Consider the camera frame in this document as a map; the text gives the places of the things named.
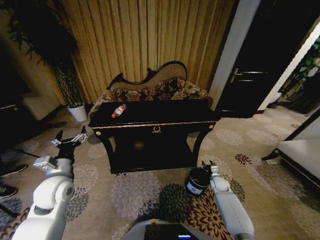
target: carpet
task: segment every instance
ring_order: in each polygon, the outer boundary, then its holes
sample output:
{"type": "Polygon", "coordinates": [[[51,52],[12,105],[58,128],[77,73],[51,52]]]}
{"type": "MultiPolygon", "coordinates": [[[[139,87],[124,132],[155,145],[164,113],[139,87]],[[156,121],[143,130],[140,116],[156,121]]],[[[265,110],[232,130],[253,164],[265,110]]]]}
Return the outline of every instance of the carpet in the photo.
{"type": "MultiPolygon", "coordinates": [[[[281,106],[267,108],[264,114],[248,119],[221,119],[202,142],[198,164],[211,160],[219,166],[250,216],[257,240],[320,239],[320,202],[282,165],[261,160],[306,119],[281,106]]],[[[67,124],[57,124],[17,147],[39,156],[56,156],[58,149],[50,143],[55,135],[63,129],[64,138],[74,137],[89,123],[75,122],[66,109],[57,114],[52,125],[61,121],[67,124]]],[[[89,127],[87,130],[89,138],[75,150],[75,194],[65,213],[64,240],[118,240],[137,221],[149,218],[186,223],[219,240],[233,239],[212,191],[208,188],[201,197],[186,192],[184,181],[190,168],[111,174],[104,146],[89,127]]],[[[191,146],[196,136],[189,135],[191,146]]],[[[2,159],[12,165],[32,165],[35,160],[10,150],[2,159]]],[[[19,191],[1,204],[23,213],[44,179],[44,173],[32,166],[6,177],[5,181],[19,191]]],[[[2,233],[7,233],[13,222],[0,212],[2,233]]]]}

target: black container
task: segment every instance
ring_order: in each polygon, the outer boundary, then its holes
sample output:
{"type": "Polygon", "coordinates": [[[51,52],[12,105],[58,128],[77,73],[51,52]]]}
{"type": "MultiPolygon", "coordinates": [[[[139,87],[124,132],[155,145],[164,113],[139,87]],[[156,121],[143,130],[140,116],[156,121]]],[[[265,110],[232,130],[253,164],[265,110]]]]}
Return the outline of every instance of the black container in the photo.
{"type": "Polygon", "coordinates": [[[190,170],[185,180],[185,189],[193,196],[200,196],[210,184],[210,173],[200,167],[190,170]]]}

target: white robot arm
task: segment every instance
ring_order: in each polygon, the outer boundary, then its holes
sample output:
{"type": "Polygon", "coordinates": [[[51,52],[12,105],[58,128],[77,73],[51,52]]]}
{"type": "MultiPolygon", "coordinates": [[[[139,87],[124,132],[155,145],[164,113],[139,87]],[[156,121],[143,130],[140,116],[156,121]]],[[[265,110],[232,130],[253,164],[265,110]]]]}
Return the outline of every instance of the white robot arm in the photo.
{"type": "Polygon", "coordinates": [[[74,138],[61,140],[58,133],[53,144],[60,151],[56,159],[37,158],[33,166],[45,171],[44,180],[33,193],[33,204],[25,221],[15,231],[13,240],[61,240],[65,226],[68,201],[75,193],[73,183],[74,150],[86,138],[85,128],[74,138]]]}
{"type": "Polygon", "coordinates": [[[219,175],[218,166],[212,165],[211,172],[211,189],[227,230],[235,240],[254,240],[254,225],[229,182],[219,175]]]}

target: upholstered backrest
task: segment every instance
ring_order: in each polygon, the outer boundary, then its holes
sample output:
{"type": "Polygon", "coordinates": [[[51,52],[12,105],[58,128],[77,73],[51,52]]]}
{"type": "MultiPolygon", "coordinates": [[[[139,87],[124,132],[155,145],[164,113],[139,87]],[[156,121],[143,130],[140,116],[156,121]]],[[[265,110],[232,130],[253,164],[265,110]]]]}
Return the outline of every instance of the upholstered backrest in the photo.
{"type": "Polygon", "coordinates": [[[182,79],[187,80],[187,68],[179,61],[170,61],[153,71],[148,68],[147,77],[141,82],[129,82],[119,74],[113,79],[108,89],[113,92],[116,89],[141,90],[151,89],[164,80],[182,79]]]}

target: black sneaker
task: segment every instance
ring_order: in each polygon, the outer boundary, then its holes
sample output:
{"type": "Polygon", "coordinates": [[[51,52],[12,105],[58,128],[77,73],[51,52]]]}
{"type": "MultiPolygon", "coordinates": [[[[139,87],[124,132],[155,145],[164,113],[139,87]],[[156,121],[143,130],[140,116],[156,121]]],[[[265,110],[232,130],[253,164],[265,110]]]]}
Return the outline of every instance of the black sneaker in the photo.
{"type": "Polygon", "coordinates": [[[0,186],[0,199],[5,199],[15,195],[18,189],[13,186],[2,185],[0,186]]]}
{"type": "Polygon", "coordinates": [[[5,170],[0,170],[0,177],[3,178],[3,177],[8,176],[10,174],[15,174],[15,173],[21,172],[21,171],[25,170],[27,167],[28,167],[28,164],[21,164],[18,166],[9,167],[5,170]]]}

